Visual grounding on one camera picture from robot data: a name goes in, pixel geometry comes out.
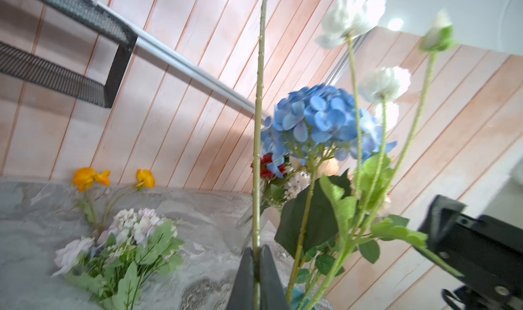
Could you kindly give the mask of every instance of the red flower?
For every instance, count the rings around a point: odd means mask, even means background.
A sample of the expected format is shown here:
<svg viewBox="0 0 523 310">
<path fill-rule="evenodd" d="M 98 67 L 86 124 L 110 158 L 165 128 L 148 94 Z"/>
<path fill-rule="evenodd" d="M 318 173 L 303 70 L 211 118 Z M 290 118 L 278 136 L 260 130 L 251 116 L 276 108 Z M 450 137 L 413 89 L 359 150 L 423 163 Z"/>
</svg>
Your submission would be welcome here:
<svg viewBox="0 0 523 310">
<path fill-rule="evenodd" d="M 273 178 L 276 178 L 276 175 L 272 171 L 267 169 L 268 163 L 272 163 L 272 154 L 267 154 L 260 158 L 260 177 L 263 179 L 271 180 Z M 282 173 L 285 172 L 285 164 L 282 163 L 281 165 L 279 165 L 278 169 Z"/>
</svg>

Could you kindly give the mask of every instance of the black metal shelf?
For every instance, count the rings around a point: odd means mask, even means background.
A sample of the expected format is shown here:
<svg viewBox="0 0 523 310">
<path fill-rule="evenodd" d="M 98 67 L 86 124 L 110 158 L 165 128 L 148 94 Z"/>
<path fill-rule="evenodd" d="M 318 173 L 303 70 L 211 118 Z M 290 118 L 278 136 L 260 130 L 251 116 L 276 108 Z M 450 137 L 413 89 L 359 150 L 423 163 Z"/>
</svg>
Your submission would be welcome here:
<svg viewBox="0 0 523 310">
<path fill-rule="evenodd" d="M 106 84 L 2 42 L 0 72 L 111 108 L 134 50 L 137 34 L 92 0 L 41 1 L 119 44 Z"/>
</svg>

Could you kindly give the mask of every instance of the blue hydrangea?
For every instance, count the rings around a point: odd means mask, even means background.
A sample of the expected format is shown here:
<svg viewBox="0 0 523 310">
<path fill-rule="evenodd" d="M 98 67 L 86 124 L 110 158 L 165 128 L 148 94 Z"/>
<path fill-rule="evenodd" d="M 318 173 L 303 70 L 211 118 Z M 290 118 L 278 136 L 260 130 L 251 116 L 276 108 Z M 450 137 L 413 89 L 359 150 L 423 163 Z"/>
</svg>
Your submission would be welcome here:
<svg viewBox="0 0 523 310">
<path fill-rule="evenodd" d="M 367 110 L 360 109 L 363 132 L 363 159 L 379 151 L 382 127 Z M 275 106 L 274 117 L 268 117 L 261 132 L 265 153 L 279 158 L 300 150 L 305 157 L 311 145 L 332 143 L 335 157 L 345 160 L 357 157 L 356 109 L 354 98 L 347 91 L 329 85 L 316 85 L 294 91 Z M 387 144 L 391 150 L 396 143 Z"/>
</svg>

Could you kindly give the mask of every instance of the yellow flower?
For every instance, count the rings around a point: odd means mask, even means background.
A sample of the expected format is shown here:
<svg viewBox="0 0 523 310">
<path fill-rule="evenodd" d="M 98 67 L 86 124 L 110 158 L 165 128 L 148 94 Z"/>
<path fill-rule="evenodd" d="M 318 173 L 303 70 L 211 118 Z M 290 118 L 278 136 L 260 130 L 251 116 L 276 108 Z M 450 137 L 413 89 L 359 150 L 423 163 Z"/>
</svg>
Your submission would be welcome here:
<svg viewBox="0 0 523 310">
<path fill-rule="evenodd" d="M 109 186 L 109 170 L 104 171 L 102 174 L 96 173 L 92 168 L 81 168 L 76 171 L 73 178 L 73 185 L 78 186 L 80 192 L 85 192 L 93 186 L 96 181 L 102 185 Z"/>
<path fill-rule="evenodd" d="M 140 181 L 140 183 L 136 185 L 135 189 L 140 189 L 144 186 L 152 189 L 156 185 L 153 173 L 146 169 L 138 169 L 136 172 L 136 178 Z"/>
</svg>

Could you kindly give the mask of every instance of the blue vase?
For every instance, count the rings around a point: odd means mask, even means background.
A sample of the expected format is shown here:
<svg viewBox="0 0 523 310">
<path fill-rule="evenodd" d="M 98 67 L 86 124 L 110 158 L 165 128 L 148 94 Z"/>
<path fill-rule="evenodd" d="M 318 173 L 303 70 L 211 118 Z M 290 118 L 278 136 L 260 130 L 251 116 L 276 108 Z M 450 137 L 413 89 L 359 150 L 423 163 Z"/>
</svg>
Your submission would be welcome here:
<svg viewBox="0 0 523 310">
<path fill-rule="evenodd" d="M 302 293 L 297 288 L 294 288 L 294 290 L 292 291 L 292 300 L 291 300 L 291 304 L 289 305 L 289 308 L 291 310 L 296 310 L 297 306 L 300 305 L 300 302 L 304 296 L 305 296 L 305 293 Z M 305 305 L 307 305 L 308 303 L 309 303 L 309 299 L 307 299 L 305 301 Z"/>
</svg>

